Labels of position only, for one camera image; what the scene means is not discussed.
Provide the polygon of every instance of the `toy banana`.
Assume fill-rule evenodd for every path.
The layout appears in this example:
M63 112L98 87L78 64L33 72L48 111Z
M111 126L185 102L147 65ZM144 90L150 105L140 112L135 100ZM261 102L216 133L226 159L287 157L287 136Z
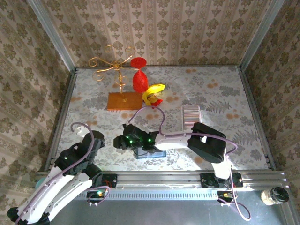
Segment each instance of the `toy banana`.
M146 105L151 105L151 102L148 100L148 96L154 93L158 93L165 89L165 85L163 84L154 84L150 86L142 95L143 101L146 103Z

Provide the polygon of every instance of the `blue object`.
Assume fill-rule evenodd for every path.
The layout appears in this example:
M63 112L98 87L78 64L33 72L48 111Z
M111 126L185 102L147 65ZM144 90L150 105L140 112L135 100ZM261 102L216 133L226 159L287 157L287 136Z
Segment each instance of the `blue object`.
M166 151L157 151L154 153L149 153L147 151L144 151L142 148L137 148L134 150L134 156L136 159L139 158L159 158L159 157L166 157L167 153Z
M40 180L37 182L35 189L38 189L38 187L41 186L41 184L44 182L45 179L46 179L46 177L43 177L42 179L40 179Z

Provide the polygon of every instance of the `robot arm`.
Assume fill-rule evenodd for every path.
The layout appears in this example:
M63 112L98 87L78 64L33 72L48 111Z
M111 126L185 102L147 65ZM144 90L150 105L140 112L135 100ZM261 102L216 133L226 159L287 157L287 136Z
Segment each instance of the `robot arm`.
M130 150L142 148L149 153L189 148L212 164L217 178L224 180L229 178L229 165L224 160L226 142L208 136L195 135L195 133L201 133L226 138L224 134L211 127L202 123L195 123L191 130L169 133L168 135L161 135L158 131L147 133L132 124L124 124L123 127L123 135L116 137L113 141L115 148Z
M44 182L34 194L21 206L10 208L8 217L15 222L19 217L21 225L46 225L82 191L101 184L102 172L93 164L97 151L104 147L104 136L98 131L92 131L94 145L89 155L79 164L59 175L51 183L49 181L60 174L70 165L77 162L86 153L91 144L91 134L88 133L82 142L76 143L69 149L61 152L55 161L54 167Z

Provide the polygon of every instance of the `red hourglass-shaped object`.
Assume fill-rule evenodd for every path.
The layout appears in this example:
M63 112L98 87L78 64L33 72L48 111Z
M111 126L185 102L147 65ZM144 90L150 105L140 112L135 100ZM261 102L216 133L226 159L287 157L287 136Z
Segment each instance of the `red hourglass-shaped object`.
M149 88L148 78L146 74L141 71L141 68L145 67L146 64L146 59L142 57L137 57L131 60L131 66L138 69L132 79L133 89L139 93L144 93Z

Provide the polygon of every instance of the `black lid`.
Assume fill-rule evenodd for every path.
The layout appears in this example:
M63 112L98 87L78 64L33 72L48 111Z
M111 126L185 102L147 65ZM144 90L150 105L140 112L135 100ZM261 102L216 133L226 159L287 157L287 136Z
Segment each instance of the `black lid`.
M289 200L289 194L283 187L272 188L270 195L274 201L280 203L285 203Z

